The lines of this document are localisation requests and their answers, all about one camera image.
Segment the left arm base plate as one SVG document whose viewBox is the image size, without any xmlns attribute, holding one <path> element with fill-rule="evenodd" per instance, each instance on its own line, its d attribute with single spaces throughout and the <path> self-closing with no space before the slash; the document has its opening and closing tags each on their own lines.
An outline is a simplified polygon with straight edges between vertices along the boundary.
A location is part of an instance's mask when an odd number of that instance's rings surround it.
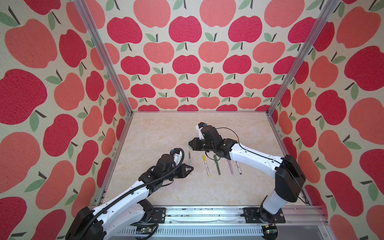
<svg viewBox="0 0 384 240">
<path fill-rule="evenodd" d="M 164 224 L 166 219 L 166 210 L 166 208 L 153 208 L 148 224 Z"/>
</svg>

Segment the white yellow-tipped pen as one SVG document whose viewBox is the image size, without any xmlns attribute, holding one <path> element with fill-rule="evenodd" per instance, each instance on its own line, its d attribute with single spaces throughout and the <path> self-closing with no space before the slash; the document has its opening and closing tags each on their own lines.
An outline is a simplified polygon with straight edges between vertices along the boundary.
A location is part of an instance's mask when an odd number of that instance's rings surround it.
<svg viewBox="0 0 384 240">
<path fill-rule="evenodd" d="M 207 171 L 207 175 L 208 175 L 208 177 L 210 177 L 211 174 L 210 174 L 210 171 L 209 171 L 209 167 L 208 167 L 208 163 L 207 163 L 207 158 L 206 158 L 206 161 L 204 161 L 204 164 L 205 164 L 205 168 L 206 168 L 206 171 Z"/>
</svg>

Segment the light green pen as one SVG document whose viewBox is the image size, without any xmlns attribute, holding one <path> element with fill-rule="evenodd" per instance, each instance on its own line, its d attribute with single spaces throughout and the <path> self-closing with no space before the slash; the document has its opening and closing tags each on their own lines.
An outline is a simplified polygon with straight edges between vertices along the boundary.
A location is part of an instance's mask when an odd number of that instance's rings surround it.
<svg viewBox="0 0 384 240">
<path fill-rule="evenodd" d="M 192 159 L 191 159 L 191 152 L 189 151 L 189 166 L 192 167 Z"/>
</svg>

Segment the dark green pen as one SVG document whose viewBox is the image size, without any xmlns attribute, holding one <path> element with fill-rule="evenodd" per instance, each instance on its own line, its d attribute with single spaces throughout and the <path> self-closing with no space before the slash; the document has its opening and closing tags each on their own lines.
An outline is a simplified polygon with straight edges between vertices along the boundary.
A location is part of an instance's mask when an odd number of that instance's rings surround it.
<svg viewBox="0 0 384 240">
<path fill-rule="evenodd" d="M 216 154 L 214 154 L 214 161 L 215 161 L 215 165 L 216 165 L 216 168 L 217 168 L 217 171 L 218 171 L 218 175 L 220 176 L 221 175 L 221 171 L 220 171 L 220 166 L 219 166 L 219 159 L 218 159 Z"/>
</svg>

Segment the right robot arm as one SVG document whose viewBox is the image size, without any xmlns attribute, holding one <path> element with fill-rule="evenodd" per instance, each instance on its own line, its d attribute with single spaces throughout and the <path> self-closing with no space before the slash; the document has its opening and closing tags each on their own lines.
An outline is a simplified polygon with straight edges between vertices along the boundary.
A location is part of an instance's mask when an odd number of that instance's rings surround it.
<svg viewBox="0 0 384 240">
<path fill-rule="evenodd" d="M 295 203 L 306 181 L 296 159 L 290 155 L 277 157 L 247 149 L 232 139 L 214 141 L 194 138 L 189 142 L 194 151 L 214 152 L 218 157 L 240 162 L 258 169 L 275 180 L 275 188 L 258 208 L 263 223 L 273 223 L 279 210 L 287 203 Z"/>
</svg>

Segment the pink pen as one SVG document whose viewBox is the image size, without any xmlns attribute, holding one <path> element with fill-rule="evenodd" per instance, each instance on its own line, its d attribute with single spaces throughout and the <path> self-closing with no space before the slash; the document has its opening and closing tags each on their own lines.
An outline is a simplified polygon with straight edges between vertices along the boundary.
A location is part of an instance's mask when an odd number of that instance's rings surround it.
<svg viewBox="0 0 384 240">
<path fill-rule="evenodd" d="M 229 165 L 229 168 L 230 168 L 230 172 L 233 175 L 234 174 L 234 169 L 233 169 L 233 166 L 232 166 L 232 162 L 231 162 L 231 160 L 227 160 L 227 162 L 228 162 L 228 165 Z"/>
</svg>

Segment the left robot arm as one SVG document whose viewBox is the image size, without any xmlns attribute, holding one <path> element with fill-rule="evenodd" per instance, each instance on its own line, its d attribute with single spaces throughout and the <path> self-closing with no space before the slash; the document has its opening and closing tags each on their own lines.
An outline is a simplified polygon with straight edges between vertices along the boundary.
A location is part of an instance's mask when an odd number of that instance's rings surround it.
<svg viewBox="0 0 384 240">
<path fill-rule="evenodd" d="M 129 225 L 147 225 L 153 216 L 153 205 L 147 198 L 164 185 L 164 181 L 186 178 L 193 167 L 186 165 L 181 148 L 163 154 L 126 191 L 95 207 L 82 208 L 71 224 L 66 240 L 109 240 Z"/>
</svg>

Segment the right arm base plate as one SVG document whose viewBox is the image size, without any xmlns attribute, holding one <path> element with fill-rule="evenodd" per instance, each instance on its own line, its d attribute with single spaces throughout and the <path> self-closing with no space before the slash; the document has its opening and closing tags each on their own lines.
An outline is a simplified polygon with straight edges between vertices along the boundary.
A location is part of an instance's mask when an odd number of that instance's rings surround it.
<svg viewBox="0 0 384 240">
<path fill-rule="evenodd" d="M 282 209 L 274 215 L 270 214 L 263 208 L 259 210 L 259 207 L 255 208 L 243 208 L 241 217 L 245 218 L 247 224 L 284 224 L 286 223 L 285 215 Z"/>
</svg>

